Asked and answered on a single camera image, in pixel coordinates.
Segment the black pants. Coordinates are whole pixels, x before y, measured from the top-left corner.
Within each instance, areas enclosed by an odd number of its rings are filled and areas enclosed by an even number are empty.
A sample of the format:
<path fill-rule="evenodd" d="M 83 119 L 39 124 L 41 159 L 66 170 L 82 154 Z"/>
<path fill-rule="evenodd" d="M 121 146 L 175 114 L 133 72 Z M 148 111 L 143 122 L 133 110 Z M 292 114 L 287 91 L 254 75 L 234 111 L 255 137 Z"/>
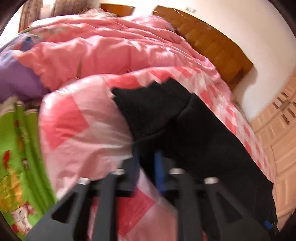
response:
<path fill-rule="evenodd" d="M 132 134 L 133 154 L 155 186 L 154 155 L 160 152 L 196 183 L 218 178 L 265 230 L 267 218 L 277 222 L 273 184 L 196 94 L 172 78 L 137 89 L 114 88 L 112 94 Z M 203 231 L 220 240 L 209 199 L 201 191 L 198 197 Z"/>

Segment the green cartoon blanket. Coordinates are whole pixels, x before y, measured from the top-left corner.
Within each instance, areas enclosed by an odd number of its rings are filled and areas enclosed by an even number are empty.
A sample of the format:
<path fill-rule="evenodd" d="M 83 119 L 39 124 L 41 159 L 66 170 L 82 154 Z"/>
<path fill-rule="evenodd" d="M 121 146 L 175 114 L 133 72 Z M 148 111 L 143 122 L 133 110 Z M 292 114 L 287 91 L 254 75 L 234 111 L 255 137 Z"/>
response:
<path fill-rule="evenodd" d="M 1 103 L 1 214 L 13 233 L 27 233 L 57 202 L 41 154 L 39 111 L 17 97 Z"/>

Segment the pink checkered bed sheet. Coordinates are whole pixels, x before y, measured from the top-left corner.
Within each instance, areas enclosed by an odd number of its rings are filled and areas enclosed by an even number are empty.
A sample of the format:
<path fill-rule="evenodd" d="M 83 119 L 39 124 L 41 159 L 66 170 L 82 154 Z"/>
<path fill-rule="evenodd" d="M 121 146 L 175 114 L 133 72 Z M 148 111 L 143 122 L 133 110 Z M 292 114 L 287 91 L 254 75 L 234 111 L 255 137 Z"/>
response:
<path fill-rule="evenodd" d="M 80 177 L 103 178 L 132 156 L 133 138 L 114 102 L 112 90 L 137 89 L 174 79 L 196 94 L 247 149 L 271 182 L 264 151 L 240 112 L 230 89 L 205 72 L 182 67 L 152 67 L 123 75 L 90 75 L 47 95 L 39 119 L 43 158 L 51 184 L 62 197 Z M 141 167 L 134 197 L 118 201 L 120 240 L 175 240 L 176 210 Z"/>

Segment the light wooden wardrobe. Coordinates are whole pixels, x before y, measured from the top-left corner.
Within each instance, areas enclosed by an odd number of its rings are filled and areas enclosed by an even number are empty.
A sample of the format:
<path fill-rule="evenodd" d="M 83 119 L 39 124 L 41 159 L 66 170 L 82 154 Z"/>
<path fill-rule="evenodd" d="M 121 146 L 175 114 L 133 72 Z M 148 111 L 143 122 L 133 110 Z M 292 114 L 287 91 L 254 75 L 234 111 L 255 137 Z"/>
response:
<path fill-rule="evenodd" d="M 295 211 L 295 73 L 250 124 L 273 169 L 277 226 L 281 230 Z"/>

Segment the purple cloth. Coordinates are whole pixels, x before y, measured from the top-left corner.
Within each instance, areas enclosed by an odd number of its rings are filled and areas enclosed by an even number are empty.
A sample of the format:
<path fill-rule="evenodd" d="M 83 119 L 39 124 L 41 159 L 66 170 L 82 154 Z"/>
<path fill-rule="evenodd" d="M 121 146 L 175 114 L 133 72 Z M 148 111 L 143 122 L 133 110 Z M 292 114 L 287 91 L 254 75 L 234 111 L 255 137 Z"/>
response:
<path fill-rule="evenodd" d="M 1 102 L 11 96 L 16 96 L 21 101 L 38 99 L 50 92 L 31 68 L 14 57 L 13 50 L 1 52 L 0 78 Z"/>

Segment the brown wooden headboard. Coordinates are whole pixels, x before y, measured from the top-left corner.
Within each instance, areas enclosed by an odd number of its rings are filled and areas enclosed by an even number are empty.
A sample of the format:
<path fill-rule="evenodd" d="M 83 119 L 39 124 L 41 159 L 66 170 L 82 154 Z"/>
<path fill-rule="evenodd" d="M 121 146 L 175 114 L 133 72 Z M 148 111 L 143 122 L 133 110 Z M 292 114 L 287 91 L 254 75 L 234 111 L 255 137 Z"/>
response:
<path fill-rule="evenodd" d="M 152 14 L 168 21 L 195 51 L 207 57 L 231 90 L 253 67 L 235 42 L 193 15 L 164 6 L 156 6 Z"/>

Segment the pink crumpled quilt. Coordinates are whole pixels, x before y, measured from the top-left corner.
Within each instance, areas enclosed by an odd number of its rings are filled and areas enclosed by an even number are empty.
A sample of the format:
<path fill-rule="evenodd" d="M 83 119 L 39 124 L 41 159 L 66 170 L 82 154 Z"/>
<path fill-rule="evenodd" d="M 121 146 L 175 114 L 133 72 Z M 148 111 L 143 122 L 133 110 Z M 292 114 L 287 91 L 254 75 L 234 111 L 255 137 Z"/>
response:
<path fill-rule="evenodd" d="M 198 69 L 222 82 L 216 67 L 158 16 L 61 16 L 33 26 L 41 40 L 15 56 L 49 90 L 73 78 L 166 66 Z"/>

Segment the wooden nightstand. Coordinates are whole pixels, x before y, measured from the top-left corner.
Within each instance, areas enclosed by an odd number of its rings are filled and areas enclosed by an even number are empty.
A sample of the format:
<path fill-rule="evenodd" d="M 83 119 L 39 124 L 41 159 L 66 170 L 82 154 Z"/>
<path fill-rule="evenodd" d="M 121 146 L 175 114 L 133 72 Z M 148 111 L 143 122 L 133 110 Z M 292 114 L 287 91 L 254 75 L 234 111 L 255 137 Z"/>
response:
<path fill-rule="evenodd" d="M 106 12 L 116 14 L 119 17 L 131 16 L 135 10 L 133 6 L 120 4 L 100 4 L 100 8 Z"/>

